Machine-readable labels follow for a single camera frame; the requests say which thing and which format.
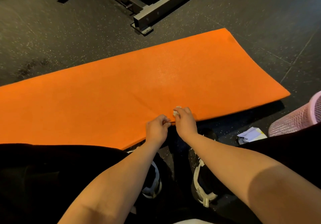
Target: orange mat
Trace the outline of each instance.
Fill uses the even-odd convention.
[[[288,95],[220,29],[0,87],[0,143],[125,149],[176,106],[204,120]]]

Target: gym floor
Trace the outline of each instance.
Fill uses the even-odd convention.
[[[189,0],[145,37],[130,14],[114,0],[0,0],[0,85],[225,27],[291,96],[199,123],[222,143],[251,126],[267,134],[321,90],[321,0]]]

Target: white wipe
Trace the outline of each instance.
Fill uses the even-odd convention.
[[[175,117],[176,115],[179,115],[179,112],[173,111],[173,116]]]

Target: person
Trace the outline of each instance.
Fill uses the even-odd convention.
[[[198,134],[188,107],[174,111],[178,112],[176,130],[182,140],[263,224],[320,223],[319,188],[266,155]],[[124,223],[170,126],[164,115],[148,122],[146,142],[91,181],[58,224]]]

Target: black pants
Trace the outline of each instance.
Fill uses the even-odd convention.
[[[296,133],[241,145],[266,154],[285,164],[317,187],[319,169],[317,136],[321,124]],[[176,139],[167,139],[169,145]],[[57,223],[79,193],[101,172],[124,159],[125,151],[98,146],[0,145],[0,219],[1,223]],[[154,159],[163,182],[154,200],[139,196],[136,207],[139,222],[174,223],[199,218],[213,223],[233,223],[204,208],[189,194],[191,176],[180,174],[189,164],[181,153],[174,153],[175,178],[166,163]],[[224,190],[219,180],[213,188]]]

